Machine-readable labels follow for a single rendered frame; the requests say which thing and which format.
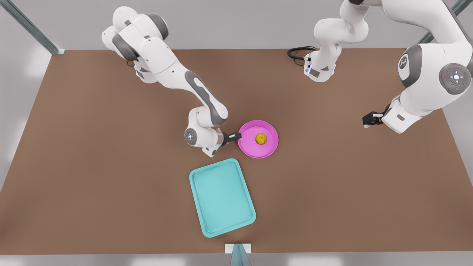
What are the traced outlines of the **pink round plate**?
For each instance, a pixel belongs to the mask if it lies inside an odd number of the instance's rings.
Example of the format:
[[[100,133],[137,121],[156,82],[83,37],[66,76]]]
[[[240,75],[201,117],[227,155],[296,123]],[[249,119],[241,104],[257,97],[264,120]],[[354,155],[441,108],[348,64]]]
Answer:
[[[238,146],[245,155],[252,158],[266,158],[277,150],[279,136],[276,129],[262,120],[245,123],[239,130]]]

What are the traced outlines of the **teal rectangular tray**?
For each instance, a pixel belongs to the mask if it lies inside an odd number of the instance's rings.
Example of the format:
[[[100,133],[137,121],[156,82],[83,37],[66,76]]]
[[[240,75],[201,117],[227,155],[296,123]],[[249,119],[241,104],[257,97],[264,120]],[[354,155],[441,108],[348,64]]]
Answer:
[[[255,207],[236,159],[194,169],[189,182],[201,230],[207,238],[255,222]]]

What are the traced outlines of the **silver frame post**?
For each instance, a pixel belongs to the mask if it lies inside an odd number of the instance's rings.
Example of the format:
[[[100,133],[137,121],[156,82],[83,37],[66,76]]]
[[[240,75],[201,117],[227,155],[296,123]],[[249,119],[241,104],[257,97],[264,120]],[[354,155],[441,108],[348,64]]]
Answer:
[[[252,266],[248,257],[252,253],[250,243],[227,243],[225,253],[231,254],[230,266]]]
[[[429,44],[433,40],[437,44],[467,41],[473,46],[473,39],[457,18],[457,15],[472,2],[473,0],[457,0],[452,7],[449,7],[443,0],[419,0],[421,9],[415,16],[419,20],[415,25],[426,29],[428,33],[418,44]]]
[[[0,0],[0,6],[5,9],[29,34],[34,37],[52,55],[63,55],[64,49],[59,49],[46,37],[43,32],[20,10],[12,0]]]

